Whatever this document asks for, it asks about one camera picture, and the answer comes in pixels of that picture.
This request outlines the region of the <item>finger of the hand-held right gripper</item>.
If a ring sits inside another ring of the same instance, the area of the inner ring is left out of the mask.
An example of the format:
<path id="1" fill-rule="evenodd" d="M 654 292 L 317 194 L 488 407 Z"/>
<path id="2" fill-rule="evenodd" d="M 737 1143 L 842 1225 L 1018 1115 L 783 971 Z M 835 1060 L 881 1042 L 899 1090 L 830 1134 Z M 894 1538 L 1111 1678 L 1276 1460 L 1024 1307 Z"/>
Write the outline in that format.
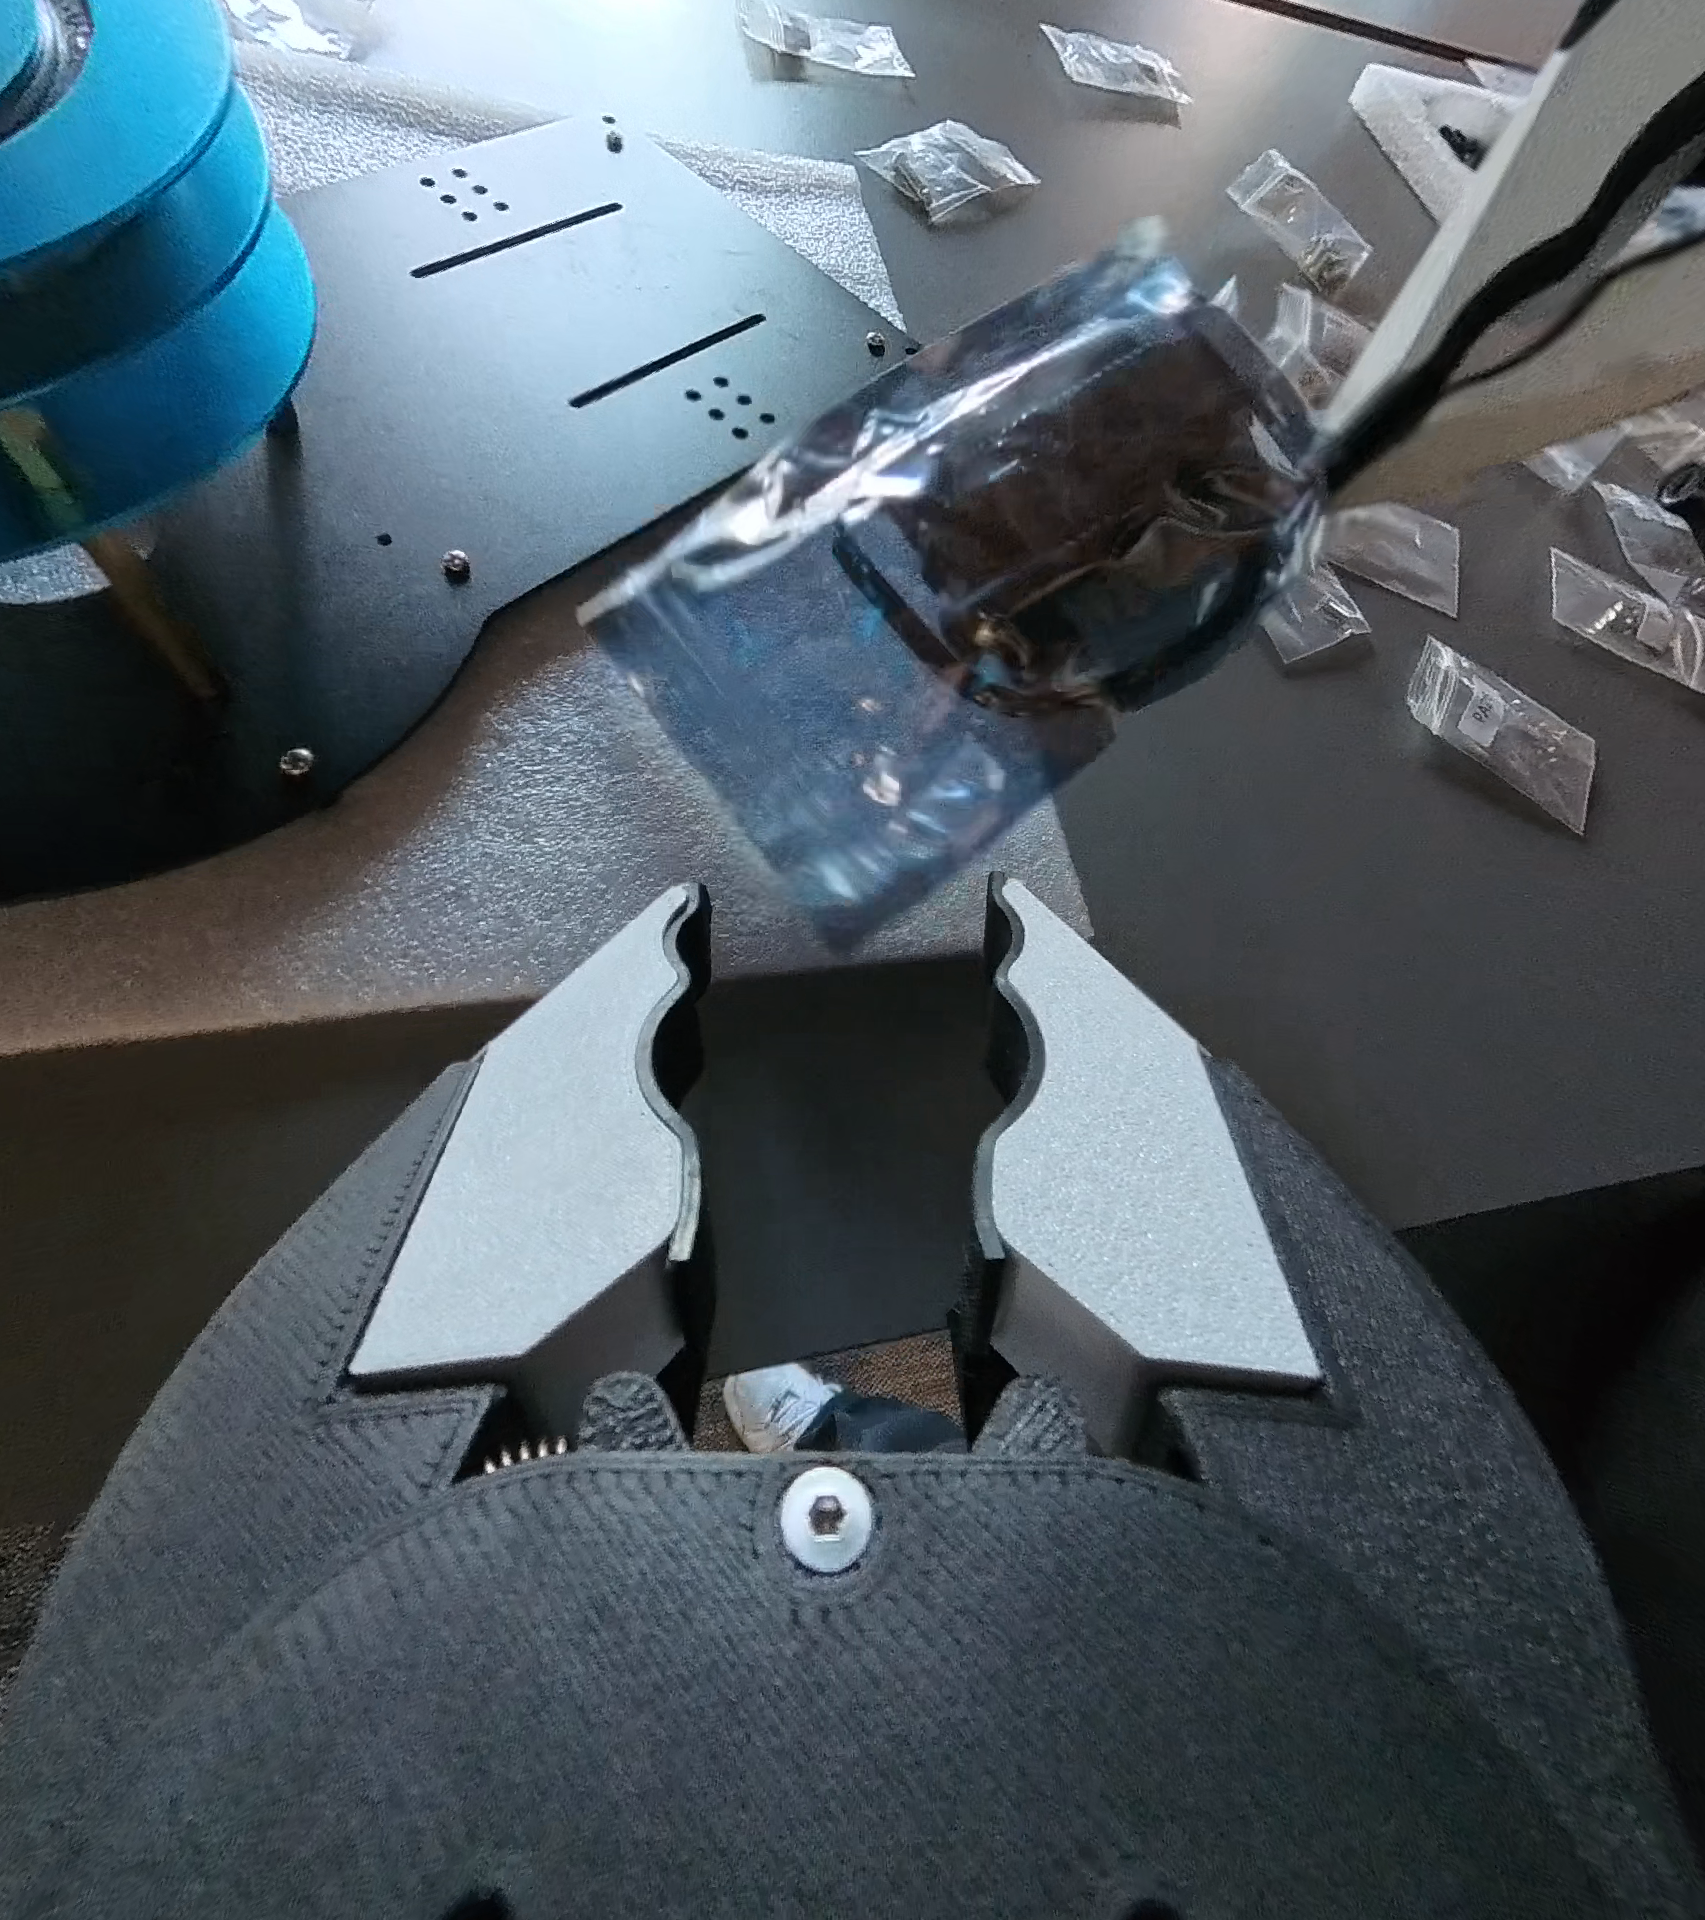
<path id="1" fill-rule="evenodd" d="M 1360 428 L 1705 392 L 1705 4 L 1584 4 L 1356 368 Z"/>
<path id="2" fill-rule="evenodd" d="M 1528 105 L 1324 415 L 1335 508 L 1418 502 L 1705 389 L 1705 112 Z"/>

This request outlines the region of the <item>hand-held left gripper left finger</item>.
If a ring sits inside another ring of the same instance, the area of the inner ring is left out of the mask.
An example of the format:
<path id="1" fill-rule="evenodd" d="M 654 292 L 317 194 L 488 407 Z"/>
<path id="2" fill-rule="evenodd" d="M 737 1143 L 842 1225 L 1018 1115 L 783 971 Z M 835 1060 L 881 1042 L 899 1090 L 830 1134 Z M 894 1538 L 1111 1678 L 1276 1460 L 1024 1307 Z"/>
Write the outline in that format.
<path id="1" fill-rule="evenodd" d="M 713 904 L 677 881 L 480 1049 L 346 1373 L 579 1415 L 610 1373 L 687 1411 L 714 1319 L 700 1147 Z"/>

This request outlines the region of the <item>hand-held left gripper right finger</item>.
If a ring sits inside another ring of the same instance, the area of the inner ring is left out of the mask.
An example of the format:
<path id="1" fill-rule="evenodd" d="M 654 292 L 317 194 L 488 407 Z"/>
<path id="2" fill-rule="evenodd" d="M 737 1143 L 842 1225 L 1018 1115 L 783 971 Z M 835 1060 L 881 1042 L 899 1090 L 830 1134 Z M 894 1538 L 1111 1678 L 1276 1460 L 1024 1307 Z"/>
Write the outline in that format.
<path id="1" fill-rule="evenodd" d="M 1081 1406 L 1323 1388 L 1200 1044 L 1009 873 L 989 880 L 984 963 L 1000 1109 L 970 1176 L 962 1402 L 1009 1375 Z"/>

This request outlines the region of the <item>labelled screw packet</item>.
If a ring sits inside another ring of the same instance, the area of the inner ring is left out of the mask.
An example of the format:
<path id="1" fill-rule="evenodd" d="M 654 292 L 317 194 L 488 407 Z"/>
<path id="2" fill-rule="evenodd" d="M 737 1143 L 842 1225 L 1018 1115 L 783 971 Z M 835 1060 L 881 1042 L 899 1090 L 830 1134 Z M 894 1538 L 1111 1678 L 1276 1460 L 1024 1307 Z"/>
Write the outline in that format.
<path id="1" fill-rule="evenodd" d="M 738 1441 L 757 1455 L 967 1452 L 952 1415 L 824 1380 L 797 1362 L 728 1375 L 720 1384 L 720 1404 Z"/>

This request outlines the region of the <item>dark parts bag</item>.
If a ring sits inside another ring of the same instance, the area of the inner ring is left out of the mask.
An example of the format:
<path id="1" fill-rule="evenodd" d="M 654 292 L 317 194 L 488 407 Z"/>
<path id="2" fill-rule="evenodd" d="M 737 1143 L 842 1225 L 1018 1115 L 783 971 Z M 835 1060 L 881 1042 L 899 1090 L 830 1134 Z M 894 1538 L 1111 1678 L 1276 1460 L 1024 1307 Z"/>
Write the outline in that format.
<path id="1" fill-rule="evenodd" d="M 1309 407 L 1144 217 L 789 432 L 577 618 L 842 950 L 1208 674 L 1321 503 Z"/>

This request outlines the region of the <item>blue toy robot arm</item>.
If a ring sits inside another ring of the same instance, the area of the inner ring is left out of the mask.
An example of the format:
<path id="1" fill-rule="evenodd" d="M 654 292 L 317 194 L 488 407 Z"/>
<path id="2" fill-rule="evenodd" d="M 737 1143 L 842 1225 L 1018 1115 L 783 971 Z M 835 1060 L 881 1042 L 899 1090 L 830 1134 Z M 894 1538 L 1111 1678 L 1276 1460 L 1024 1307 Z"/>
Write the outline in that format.
<path id="1" fill-rule="evenodd" d="M 222 4 L 0 1 L 0 564 L 225 468 L 314 332 Z"/>

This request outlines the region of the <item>dark grey desk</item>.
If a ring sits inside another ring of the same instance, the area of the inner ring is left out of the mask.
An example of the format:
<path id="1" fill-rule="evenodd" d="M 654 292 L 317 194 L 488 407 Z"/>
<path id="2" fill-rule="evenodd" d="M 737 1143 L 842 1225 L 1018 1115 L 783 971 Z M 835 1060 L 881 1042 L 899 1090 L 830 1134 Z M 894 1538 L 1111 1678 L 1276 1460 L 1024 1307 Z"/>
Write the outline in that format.
<path id="1" fill-rule="evenodd" d="M 934 235 L 864 202 L 926 339 L 1163 210 L 1262 315 L 1224 202 L 1279 148 L 1390 296 L 1423 210 L 1347 107 L 1448 48 L 1333 4 L 867 4 L 912 89 L 783 82 L 728 4 L 378 4 L 367 65 L 698 143 L 826 160 L 938 118 L 1043 177 Z M 1365 650 L 1265 641 L 1132 720 L 1061 798 L 1105 953 L 1238 1061 L 1390 1227 L 1705 1164 L 1705 701 L 1578 646 L 1551 544 L 1611 554 L 1519 468 L 1463 498 L 1463 613 L 1367 590 Z M 990 1111 L 979 958 L 720 976 L 705 999 L 720 1368 L 934 1324 Z M 441 1068 L 527 1001 L 0 1060 L 0 1529 L 62 1529 L 244 1271 Z"/>

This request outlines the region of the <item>white foam tray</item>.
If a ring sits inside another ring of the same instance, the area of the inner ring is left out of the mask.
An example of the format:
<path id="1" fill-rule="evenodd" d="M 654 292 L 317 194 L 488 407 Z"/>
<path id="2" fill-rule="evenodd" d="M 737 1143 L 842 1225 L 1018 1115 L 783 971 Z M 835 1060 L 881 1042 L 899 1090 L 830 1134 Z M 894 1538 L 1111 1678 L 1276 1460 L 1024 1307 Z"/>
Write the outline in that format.
<path id="1" fill-rule="evenodd" d="M 1454 80 L 1368 61 L 1349 107 L 1438 224 L 1463 203 L 1532 86 L 1525 73 L 1469 63 Z"/>

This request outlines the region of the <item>black metal base plate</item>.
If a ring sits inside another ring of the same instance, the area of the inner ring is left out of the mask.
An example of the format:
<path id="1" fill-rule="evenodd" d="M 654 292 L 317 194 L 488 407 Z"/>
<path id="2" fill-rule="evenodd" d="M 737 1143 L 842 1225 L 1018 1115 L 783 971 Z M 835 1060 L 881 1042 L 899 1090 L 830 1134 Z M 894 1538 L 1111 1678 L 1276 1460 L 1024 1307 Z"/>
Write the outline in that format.
<path id="1" fill-rule="evenodd" d="M 336 798 L 493 612 L 737 476 L 912 336 L 662 145 L 563 119 L 289 197 L 295 432 L 128 524 L 222 679 L 95 592 L 0 602 L 0 902 L 177 869 Z"/>

